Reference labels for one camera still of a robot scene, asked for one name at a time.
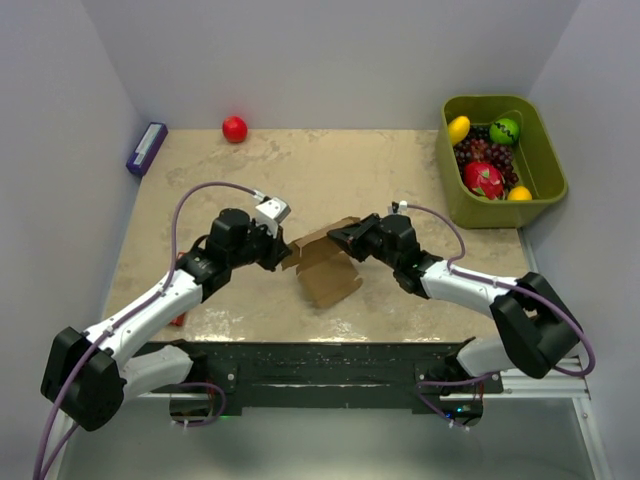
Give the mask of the brown cardboard box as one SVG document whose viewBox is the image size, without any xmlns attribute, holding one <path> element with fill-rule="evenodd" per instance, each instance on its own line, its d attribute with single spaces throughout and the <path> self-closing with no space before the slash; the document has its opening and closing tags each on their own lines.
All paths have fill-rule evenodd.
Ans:
<svg viewBox="0 0 640 480">
<path fill-rule="evenodd" d="M 314 308 L 330 308 L 362 286 L 351 258 L 328 237 L 330 230 L 358 221 L 358 217 L 345 217 L 288 245 L 291 254 L 281 262 L 282 270 L 295 268 L 304 297 Z"/>
</svg>

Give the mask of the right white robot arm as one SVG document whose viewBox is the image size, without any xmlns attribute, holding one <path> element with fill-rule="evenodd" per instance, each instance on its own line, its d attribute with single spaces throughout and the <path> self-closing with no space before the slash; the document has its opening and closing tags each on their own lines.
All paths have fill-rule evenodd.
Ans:
<svg viewBox="0 0 640 480">
<path fill-rule="evenodd" d="M 371 214 L 327 236 L 359 262 L 373 257 L 390 267 L 407 293 L 450 302 L 494 321 L 497 336 L 464 341 L 431 368 L 428 381 L 466 393 L 481 377 L 511 368 L 541 379 L 580 341 L 575 318 L 543 276 L 491 277 L 456 269 L 420 246 L 406 215 Z"/>
</svg>

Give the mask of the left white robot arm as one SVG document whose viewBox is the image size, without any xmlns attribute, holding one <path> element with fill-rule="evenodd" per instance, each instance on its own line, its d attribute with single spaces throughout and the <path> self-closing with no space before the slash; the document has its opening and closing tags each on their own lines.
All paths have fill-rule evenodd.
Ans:
<svg viewBox="0 0 640 480">
<path fill-rule="evenodd" d="M 290 255 L 281 227 L 290 208 L 272 198 L 254 215 L 227 208 L 209 234 L 181 255 L 160 283 L 118 313 L 83 332 L 56 335 L 41 392 L 87 431 L 109 422 L 121 405 L 152 390 L 177 385 L 200 390 L 209 377 L 205 353 L 184 340 L 150 354 L 140 349 L 171 320 L 224 287 L 233 270 L 257 264 L 273 271 Z"/>
</svg>

